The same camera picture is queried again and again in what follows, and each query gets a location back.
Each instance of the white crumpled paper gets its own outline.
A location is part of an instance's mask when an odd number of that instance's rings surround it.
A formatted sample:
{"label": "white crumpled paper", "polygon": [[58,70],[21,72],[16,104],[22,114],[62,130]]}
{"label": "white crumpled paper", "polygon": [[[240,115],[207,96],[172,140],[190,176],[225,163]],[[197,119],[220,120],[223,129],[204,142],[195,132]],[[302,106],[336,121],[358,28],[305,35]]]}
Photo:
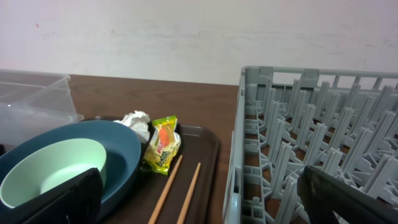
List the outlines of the white crumpled paper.
{"label": "white crumpled paper", "polygon": [[124,115],[123,120],[116,120],[114,122],[131,128],[138,135],[141,143],[146,143],[149,140],[148,123],[150,122],[150,118],[145,112],[134,111],[134,113]]}

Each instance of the light green bowl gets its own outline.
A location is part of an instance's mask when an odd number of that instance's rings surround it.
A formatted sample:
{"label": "light green bowl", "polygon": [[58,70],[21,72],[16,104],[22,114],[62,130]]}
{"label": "light green bowl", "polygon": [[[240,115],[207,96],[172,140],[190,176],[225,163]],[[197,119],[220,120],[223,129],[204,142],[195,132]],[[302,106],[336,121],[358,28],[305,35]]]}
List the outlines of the light green bowl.
{"label": "light green bowl", "polygon": [[81,138],[51,144],[10,170],[0,186],[0,199],[14,208],[93,167],[105,185],[105,163],[105,148],[97,141]]}

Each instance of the table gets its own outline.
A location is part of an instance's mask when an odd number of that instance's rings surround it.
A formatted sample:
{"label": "table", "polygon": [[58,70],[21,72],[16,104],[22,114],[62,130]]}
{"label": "table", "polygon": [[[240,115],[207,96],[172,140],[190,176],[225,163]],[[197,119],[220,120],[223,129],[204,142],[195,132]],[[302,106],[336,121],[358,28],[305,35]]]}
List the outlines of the table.
{"label": "table", "polygon": [[[86,118],[141,110],[151,119],[176,115],[179,123],[203,126],[217,134],[221,147],[206,223],[221,223],[238,86],[83,75],[71,75],[69,86],[77,113]],[[112,217],[106,222],[112,223]],[[118,223],[134,223],[134,217],[123,214]]]}

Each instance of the chopstick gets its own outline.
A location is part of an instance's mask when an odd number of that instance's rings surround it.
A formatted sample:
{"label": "chopstick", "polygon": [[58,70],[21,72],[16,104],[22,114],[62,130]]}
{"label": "chopstick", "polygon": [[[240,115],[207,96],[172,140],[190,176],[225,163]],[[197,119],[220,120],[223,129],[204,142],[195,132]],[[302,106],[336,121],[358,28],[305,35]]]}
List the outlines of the chopstick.
{"label": "chopstick", "polygon": [[167,197],[167,194],[169,193],[170,187],[174,181],[174,177],[178,171],[178,168],[180,167],[181,160],[182,160],[182,155],[179,157],[177,163],[175,164],[173,172],[170,175],[169,180],[167,181],[166,186],[163,189],[162,195],[160,195],[159,201],[157,201],[156,207],[154,209],[154,212],[152,213],[152,216],[149,219],[148,224],[155,224],[156,219],[159,216],[160,210],[162,209],[164,201]]}
{"label": "chopstick", "polygon": [[185,197],[184,204],[182,205],[181,213],[178,218],[177,224],[183,224],[185,217],[187,216],[189,203],[191,202],[193,190],[195,189],[195,184],[197,183],[199,170],[200,170],[200,163],[198,163],[195,174],[193,175],[193,179],[192,179],[191,185],[189,186],[187,196]]}

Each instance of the clear plastic bin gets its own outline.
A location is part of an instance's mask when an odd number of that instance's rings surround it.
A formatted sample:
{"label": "clear plastic bin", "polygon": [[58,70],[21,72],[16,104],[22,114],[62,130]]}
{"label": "clear plastic bin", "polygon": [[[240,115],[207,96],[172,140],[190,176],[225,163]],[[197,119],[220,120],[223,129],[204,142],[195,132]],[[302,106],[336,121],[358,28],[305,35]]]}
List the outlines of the clear plastic bin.
{"label": "clear plastic bin", "polygon": [[17,146],[83,119],[76,113],[69,75],[0,70],[0,143]]}

